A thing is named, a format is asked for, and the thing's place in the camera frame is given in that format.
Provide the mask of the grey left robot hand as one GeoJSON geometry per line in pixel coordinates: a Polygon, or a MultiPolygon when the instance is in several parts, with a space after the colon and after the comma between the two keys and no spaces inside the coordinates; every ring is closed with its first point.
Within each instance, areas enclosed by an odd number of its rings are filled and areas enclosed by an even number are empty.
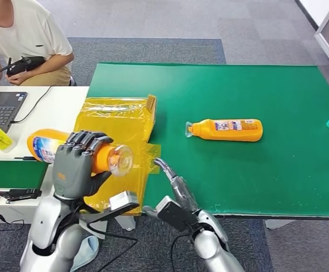
{"type": "Polygon", "coordinates": [[[72,132],[58,147],[53,164],[54,194],[61,199],[92,196],[111,176],[109,170],[92,175],[95,155],[113,140],[103,132],[72,132]]]}

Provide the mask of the person's left hand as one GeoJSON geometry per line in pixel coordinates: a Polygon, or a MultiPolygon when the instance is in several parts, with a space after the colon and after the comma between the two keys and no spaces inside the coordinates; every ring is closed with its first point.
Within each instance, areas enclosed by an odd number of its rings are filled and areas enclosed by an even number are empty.
{"type": "Polygon", "coordinates": [[[15,86],[20,86],[23,82],[29,79],[30,77],[30,71],[21,72],[18,74],[14,74],[11,76],[6,75],[5,76],[8,82],[15,86]]]}

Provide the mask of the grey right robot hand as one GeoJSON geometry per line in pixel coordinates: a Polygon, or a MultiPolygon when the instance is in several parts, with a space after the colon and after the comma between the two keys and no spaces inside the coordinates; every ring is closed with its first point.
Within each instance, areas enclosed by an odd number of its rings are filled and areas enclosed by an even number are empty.
{"type": "Polygon", "coordinates": [[[154,209],[150,206],[143,206],[142,210],[147,216],[160,219],[173,226],[175,224],[193,225],[197,223],[198,217],[196,213],[199,207],[185,179],[177,175],[161,158],[155,158],[154,163],[166,174],[175,199],[172,200],[166,195],[154,209]]]}

